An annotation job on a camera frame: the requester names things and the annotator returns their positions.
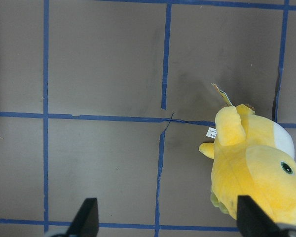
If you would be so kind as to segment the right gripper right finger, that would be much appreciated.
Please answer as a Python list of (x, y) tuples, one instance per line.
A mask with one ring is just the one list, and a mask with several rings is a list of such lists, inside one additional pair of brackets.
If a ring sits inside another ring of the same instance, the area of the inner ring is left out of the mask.
[(236, 224), (243, 237), (281, 237), (281, 229), (250, 196), (238, 196)]

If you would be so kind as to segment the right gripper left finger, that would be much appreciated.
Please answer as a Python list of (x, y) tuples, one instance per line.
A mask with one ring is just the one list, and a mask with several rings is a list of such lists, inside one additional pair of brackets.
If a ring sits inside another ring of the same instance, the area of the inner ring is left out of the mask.
[(99, 231), (97, 198), (86, 198), (66, 231), (67, 237), (96, 237)]

